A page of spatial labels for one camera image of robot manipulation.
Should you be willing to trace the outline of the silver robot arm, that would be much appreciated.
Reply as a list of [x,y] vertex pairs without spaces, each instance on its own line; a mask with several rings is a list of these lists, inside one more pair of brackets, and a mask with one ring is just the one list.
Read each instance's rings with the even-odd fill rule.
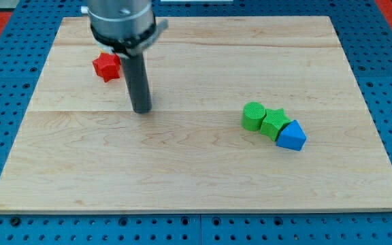
[[168,28],[168,21],[157,22],[151,0],[87,0],[86,4],[95,41],[121,60],[133,111],[148,113],[152,101],[144,51]]

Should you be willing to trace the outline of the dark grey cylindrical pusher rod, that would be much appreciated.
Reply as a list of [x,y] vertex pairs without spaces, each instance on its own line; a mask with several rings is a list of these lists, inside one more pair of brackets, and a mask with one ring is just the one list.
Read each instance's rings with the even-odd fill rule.
[[148,113],[152,109],[152,101],[144,55],[141,53],[129,59],[121,59],[121,63],[133,111],[138,114]]

